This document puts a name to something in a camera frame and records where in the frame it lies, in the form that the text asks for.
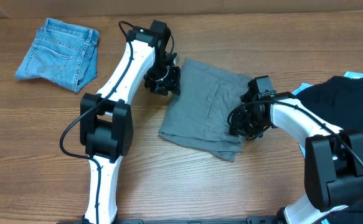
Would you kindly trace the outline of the grey shorts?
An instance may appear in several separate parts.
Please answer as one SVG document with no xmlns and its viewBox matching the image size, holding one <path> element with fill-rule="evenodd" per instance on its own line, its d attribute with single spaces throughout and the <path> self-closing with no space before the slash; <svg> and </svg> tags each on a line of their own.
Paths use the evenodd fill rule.
<svg viewBox="0 0 363 224">
<path fill-rule="evenodd" d="M 234 161 L 243 137 L 231 135 L 227 117 L 247 92 L 246 75 L 187 59 L 181 68 L 181 94 L 171 98 L 159 135 L 180 146 Z"/>
</svg>

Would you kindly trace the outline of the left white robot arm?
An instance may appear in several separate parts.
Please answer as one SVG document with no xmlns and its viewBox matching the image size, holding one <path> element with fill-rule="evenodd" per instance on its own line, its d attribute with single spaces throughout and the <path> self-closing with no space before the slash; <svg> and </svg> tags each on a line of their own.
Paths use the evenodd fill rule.
<svg viewBox="0 0 363 224">
<path fill-rule="evenodd" d="M 177 53 L 166 51 L 173 40 L 169 28 L 133 28 L 110 79 L 80 102 L 80 142 L 90 165 L 90 198 L 82 223 L 116 222 L 118 174 L 133 140 L 131 102 L 139 84 L 158 95 L 181 92 Z"/>
</svg>

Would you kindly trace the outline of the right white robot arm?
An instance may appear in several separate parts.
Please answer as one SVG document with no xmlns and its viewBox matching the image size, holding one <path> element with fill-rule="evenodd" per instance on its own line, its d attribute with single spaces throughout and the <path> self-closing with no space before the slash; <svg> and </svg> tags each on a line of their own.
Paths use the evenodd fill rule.
<svg viewBox="0 0 363 224">
<path fill-rule="evenodd" d="M 363 202 L 363 134 L 343 130 L 305 108 L 290 92 L 241 97 L 228 115 L 230 133 L 257 138 L 280 128 L 304 147 L 305 193 L 275 216 L 249 222 L 321 223 Z"/>
</svg>

